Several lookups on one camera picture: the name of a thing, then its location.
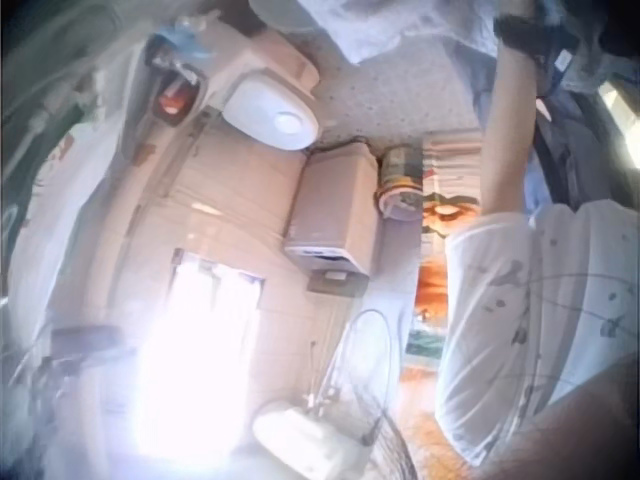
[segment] window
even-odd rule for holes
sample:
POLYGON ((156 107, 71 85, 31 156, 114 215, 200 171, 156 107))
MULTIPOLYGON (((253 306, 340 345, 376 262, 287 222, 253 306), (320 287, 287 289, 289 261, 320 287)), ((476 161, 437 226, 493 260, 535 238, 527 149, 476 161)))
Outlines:
POLYGON ((166 308, 140 354, 141 452, 211 467, 237 444, 261 280, 176 250, 166 308))

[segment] toilet lid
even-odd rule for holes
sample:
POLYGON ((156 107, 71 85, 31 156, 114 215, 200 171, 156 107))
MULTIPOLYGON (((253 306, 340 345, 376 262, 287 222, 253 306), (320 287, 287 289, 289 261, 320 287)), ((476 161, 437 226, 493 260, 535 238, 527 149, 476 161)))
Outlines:
POLYGON ((316 116, 296 93, 277 80, 256 72, 231 95, 222 116, 259 142, 282 150, 300 150, 319 134, 316 116))

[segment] watch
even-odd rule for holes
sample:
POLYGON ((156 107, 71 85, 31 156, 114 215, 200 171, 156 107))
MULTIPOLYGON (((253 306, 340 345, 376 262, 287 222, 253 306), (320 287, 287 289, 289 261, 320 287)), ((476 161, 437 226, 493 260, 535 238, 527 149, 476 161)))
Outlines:
POLYGON ((505 46, 533 59, 538 98, 549 96, 558 87, 579 45, 562 25, 541 25, 514 15, 496 18, 493 31, 505 46))

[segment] bucket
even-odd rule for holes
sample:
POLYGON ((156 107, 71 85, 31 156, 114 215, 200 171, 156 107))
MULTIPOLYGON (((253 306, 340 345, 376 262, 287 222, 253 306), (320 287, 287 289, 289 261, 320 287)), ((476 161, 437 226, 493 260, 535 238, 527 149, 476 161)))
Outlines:
POLYGON ((422 217, 422 152, 419 149, 398 146, 386 151, 376 197, 384 218, 413 221, 422 217))

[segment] sleeve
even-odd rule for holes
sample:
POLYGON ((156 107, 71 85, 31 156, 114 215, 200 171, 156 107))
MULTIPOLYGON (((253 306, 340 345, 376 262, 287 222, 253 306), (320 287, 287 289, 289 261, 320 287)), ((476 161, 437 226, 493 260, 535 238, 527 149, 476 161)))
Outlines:
POLYGON ((499 213, 447 239, 449 325, 435 415, 474 466, 503 438, 518 409, 533 235, 527 216, 499 213))

